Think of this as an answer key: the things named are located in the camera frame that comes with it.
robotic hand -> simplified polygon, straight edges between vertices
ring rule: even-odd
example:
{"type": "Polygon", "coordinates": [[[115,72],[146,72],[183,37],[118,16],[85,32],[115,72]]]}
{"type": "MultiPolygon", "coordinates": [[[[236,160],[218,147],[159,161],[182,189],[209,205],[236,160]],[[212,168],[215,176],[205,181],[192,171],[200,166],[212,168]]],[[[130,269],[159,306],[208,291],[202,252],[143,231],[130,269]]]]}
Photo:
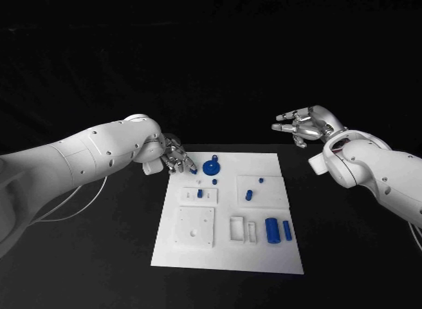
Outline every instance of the robotic hand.
{"type": "Polygon", "coordinates": [[[198,167],[182,142],[162,133],[144,114],[101,124],[64,140],[0,156],[0,258],[7,253],[43,205],[84,184],[107,178],[131,162],[146,174],[198,167]]]}
{"type": "Polygon", "coordinates": [[[321,106],[278,115],[272,129],[293,133],[298,147],[320,139],[324,151],[308,162],[319,175],[330,172],[346,188],[362,185],[373,192],[378,202],[404,219],[422,228],[422,159],[393,151],[369,133],[349,130],[321,106]]]}

table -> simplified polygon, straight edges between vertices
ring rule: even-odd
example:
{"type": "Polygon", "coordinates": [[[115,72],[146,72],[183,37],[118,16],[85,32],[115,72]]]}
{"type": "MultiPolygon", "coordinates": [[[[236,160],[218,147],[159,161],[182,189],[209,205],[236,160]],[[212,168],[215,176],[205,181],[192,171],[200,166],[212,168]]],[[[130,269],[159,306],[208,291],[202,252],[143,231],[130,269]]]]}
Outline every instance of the table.
{"type": "MultiPolygon", "coordinates": [[[[186,145],[278,153],[306,275],[151,267],[167,171],[131,164],[90,209],[33,225],[0,261],[0,308],[271,308],[422,302],[422,255],[408,224],[365,187],[317,176],[323,145],[186,145]]],[[[90,201],[87,188],[74,203],[90,201]]]]}

white platform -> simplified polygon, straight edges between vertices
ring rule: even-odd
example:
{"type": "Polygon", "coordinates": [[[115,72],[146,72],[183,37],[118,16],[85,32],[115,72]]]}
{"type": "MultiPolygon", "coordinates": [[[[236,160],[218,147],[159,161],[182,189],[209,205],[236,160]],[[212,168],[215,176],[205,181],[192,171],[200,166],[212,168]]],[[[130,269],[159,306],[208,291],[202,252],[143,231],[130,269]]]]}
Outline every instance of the white platform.
{"type": "Polygon", "coordinates": [[[275,187],[275,190],[280,190],[275,196],[280,196],[281,199],[285,197],[285,200],[280,201],[281,205],[271,204],[275,209],[265,208],[264,205],[255,208],[245,207],[238,200],[238,176],[265,178],[261,188],[267,188],[268,176],[283,176],[278,155],[275,153],[189,153],[189,156],[196,162],[199,173],[193,175],[185,172],[170,176],[151,265],[304,274],[285,184],[283,183],[281,188],[275,187]],[[212,160],[213,155],[218,155],[222,169],[218,175],[208,176],[202,171],[202,166],[208,160],[212,160]],[[218,179],[218,185],[212,184],[212,179],[218,179]],[[209,206],[209,209],[215,210],[213,246],[190,247],[176,243],[179,240],[179,208],[182,206],[193,207],[193,205],[182,205],[183,188],[218,189],[218,205],[209,206]],[[245,237],[244,243],[231,241],[232,216],[244,217],[245,236],[249,235],[248,222],[255,222],[257,244],[249,244],[248,237],[245,237]],[[277,218],[280,222],[283,242],[277,245],[267,241],[265,219],[271,217],[277,218]],[[285,240],[283,228],[285,220],[291,225],[293,241],[285,240]]]}

small blue part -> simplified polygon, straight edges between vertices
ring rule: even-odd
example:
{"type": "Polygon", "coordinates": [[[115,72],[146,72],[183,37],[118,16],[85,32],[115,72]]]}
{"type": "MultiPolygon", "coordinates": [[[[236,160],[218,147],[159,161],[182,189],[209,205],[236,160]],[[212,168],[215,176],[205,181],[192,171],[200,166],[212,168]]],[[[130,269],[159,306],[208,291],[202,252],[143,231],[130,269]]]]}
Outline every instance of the small blue part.
{"type": "Polygon", "coordinates": [[[248,193],[247,193],[247,200],[248,200],[248,201],[252,200],[252,190],[248,190],[248,193]]]}
{"type": "Polygon", "coordinates": [[[206,175],[213,176],[221,172],[221,164],[218,163],[218,156],[212,156],[212,160],[203,164],[203,172],[206,175]]]}
{"type": "Polygon", "coordinates": [[[283,227],[285,228],[287,240],[293,240],[291,228],[290,228],[290,222],[288,221],[283,222],[283,227]]]}
{"type": "Polygon", "coordinates": [[[280,243],[280,231],[278,231],[278,220],[275,218],[268,218],[267,223],[267,234],[268,234],[268,243],[280,243]]]}

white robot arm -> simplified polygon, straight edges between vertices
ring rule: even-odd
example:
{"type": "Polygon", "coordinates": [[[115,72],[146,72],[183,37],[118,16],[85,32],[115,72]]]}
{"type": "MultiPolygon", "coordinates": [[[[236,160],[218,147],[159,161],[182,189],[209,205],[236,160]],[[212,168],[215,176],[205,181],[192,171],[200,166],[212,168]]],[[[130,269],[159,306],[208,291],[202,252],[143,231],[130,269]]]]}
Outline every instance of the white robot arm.
{"type": "Polygon", "coordinates": [[[198,172],[177,138],[143,114],[101,124],[64,140],[0,156],[0,258],[43,205],[81,185],[105,178],[131,162],[146,174],[198,172]]]}
{"type": "Polygon", "coordinates": [[[307,147],[304,138],[326,143],[324,151],[310,159],[316,173],[330,172],[346,188],[368,187],[378,202],[422,228],[422,159],[393,151],[369,133],[349,130],[321,106],[277,117],[287,119],[294,119],[293,125],[274,124],[272,129],[293,133],[298,147],[307,147]]]}

